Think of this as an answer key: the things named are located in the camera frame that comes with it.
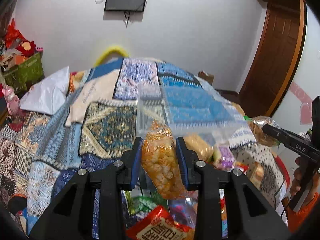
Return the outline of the right hand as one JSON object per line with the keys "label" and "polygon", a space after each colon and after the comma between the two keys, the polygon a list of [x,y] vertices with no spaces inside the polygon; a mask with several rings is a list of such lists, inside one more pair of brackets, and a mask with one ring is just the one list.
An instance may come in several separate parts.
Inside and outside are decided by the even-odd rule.
{"label": "right hand", "polygon": [[[302,179],[302,172],[300,169],[300,161],[301,161],[301,157],[298,157],[295,160],[296,164],[298,165],[298,168],[293,173],[294,179],[293,179],[293,182],[290,187],[290,195],[291,196],[295,196],[300,191],[300,182]],[[318,178],[318,175],[315,174],[313,176],[312,187],[311,187],[306,199],[304,200],[304,203],[302,204],[302,206],[308,205],[313,200],[315,193],[317,192],[317,178]]]}

